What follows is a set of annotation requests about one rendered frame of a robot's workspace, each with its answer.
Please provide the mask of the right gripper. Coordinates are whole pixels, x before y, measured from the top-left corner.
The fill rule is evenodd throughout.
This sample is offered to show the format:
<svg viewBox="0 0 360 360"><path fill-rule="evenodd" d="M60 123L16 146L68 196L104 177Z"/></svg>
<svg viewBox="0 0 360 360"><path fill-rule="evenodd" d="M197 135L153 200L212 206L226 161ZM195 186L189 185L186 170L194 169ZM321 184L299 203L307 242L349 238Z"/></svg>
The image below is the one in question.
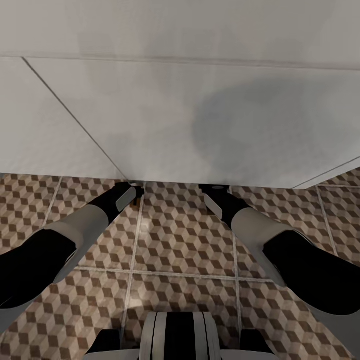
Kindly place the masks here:
<svg viewBox="0 0 360 360"><path fill-rule="evenodd" d="M210 187L212 186L212 184L198 184L198 187L202 190L203 193L208 193L210 190L208 190ZM228 190L228 186L227 185L220 185L223 186L224 189L227 191Z"/></svg>

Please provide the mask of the robot trunk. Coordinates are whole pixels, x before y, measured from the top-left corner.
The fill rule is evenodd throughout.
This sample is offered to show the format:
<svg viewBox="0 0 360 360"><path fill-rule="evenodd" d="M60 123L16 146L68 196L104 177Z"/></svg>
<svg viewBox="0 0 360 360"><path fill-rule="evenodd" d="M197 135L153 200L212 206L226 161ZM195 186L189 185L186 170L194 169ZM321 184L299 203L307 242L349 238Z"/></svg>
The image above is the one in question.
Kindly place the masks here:
<svg viewBox="0 0 360 360"><path fill-rule="evenodd" d="M210 312L150 312L144 322L139 360L221 360Z"/></svg>

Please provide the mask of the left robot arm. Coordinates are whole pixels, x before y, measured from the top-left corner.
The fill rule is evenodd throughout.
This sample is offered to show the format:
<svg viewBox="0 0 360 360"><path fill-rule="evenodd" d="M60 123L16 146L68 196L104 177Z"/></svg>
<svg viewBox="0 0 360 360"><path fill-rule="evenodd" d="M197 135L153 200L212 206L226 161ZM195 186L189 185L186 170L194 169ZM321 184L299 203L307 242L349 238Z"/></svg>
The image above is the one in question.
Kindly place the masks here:
<svg viewBox="0 0 360 360"><path fill-rule="evenodd" d="M65 279L104 230L145 194L142 180L115 186L72 214L29 235L0 255L0 337L50 285Z"/></svg>

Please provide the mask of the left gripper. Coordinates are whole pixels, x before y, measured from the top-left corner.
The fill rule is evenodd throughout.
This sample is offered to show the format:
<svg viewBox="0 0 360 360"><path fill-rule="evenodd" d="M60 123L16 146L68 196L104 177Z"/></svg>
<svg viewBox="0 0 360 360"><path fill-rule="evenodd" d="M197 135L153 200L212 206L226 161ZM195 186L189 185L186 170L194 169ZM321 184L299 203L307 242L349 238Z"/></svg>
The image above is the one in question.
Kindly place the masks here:
<svg viewBox="0 0 360 360"><path fill-rule="evenodd" d="M141 186L135 186L135 189L136 189L136 199L142 198L142 196L145 194L144 188L142 188Z"/></svg>

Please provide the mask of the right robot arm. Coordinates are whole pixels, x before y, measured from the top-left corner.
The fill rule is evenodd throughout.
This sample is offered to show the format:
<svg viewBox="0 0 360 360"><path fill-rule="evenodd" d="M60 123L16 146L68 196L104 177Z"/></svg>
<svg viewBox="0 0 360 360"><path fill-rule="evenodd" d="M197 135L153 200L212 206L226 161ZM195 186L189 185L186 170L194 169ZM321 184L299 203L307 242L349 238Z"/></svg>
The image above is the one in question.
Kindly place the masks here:
<svg viewBox="0 0 360 360"><path fill-rule="evenodd" d="M206 193L206 206L227 223L270 279L291 289L360 360L360 267L228 193L227 185L198 187Z"/></svg>

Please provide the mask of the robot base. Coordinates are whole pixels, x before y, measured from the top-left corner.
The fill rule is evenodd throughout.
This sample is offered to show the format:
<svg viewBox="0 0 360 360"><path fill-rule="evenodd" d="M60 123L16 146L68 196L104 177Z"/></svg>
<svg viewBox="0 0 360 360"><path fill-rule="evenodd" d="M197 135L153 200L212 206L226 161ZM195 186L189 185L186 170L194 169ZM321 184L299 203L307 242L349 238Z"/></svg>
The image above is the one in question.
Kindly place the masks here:
<svg viewBox="0 0 360 360"><path fill-rule="evenodd" d="M220 346L221 360L281 360L272 353L258 329L243 329L240 350ZM120 350L118 329L103 329L80 360L139 360L140 346Z"/></svg>

